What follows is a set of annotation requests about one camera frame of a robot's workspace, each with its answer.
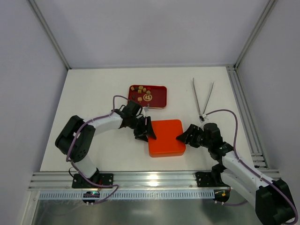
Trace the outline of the orange box lid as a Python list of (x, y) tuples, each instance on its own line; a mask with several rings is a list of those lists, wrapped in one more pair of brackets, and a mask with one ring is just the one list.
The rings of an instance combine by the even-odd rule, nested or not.
[(186, 145), (176, 138), (183, 134), (180, 120), (156, 120), (152, 122), (156, 139), (148, 138), (149, 155), (152, 158), (176, 157), (185, 153)]

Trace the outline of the metal serving tongs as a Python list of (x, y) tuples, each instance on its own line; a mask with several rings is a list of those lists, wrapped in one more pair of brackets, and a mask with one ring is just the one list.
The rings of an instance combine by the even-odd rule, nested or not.
[(196, 105), (198, 117), (201, 114), (206, 114), (206, 110), (207, 110), (208, 104), (210, 102), (210, 97), (211, 97), (213, 89), (214, 89), (214, 84), (215, 84), (214, 81), (212, 81), (210, 83), (208, 91), (204, 92), (206, 94), (205, 98), (204, 98), (204, 97), (198, 95), (200, 93), (200, 90), (197, 88), (196, 79), (194, 77), (192, 78), (192, 91), (193, 91), (193, 95), (194, 95), (194, 99), (195, 99), (195, 105)]

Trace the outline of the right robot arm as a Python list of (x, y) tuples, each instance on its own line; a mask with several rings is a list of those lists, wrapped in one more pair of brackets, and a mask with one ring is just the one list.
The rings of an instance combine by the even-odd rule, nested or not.
[(287, 183), (274, 180), (243, 162), (234, 147), (223, 141), (215, 123), (207, 123), (203, 128), (191, 124), (176, 139), (194, 148), (206, 148), (218, 162), (210, 172), (195, 174), (199, 187), (233, 188), (254, 207), (264, 225), (297, 222), (298, 213)]

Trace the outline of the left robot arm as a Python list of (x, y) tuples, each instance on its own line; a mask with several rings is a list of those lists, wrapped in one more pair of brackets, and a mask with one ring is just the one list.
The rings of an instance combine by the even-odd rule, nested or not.
[(130, 128), (137, 140), (148, 142), (156, 139), (151, 118), (145, 116), (144, 108), (129, 100), (119, 109), (113, 108), (109, 114), (92, 119), (72, 116), (58, 137), (55, 146), (66, 156), (76, 170), (73, 183), (88, 187), (113, 188), (115, 185), (103, 180), (99, 169), (89, 157), (89, 150), (95, 136), (110, 130)]

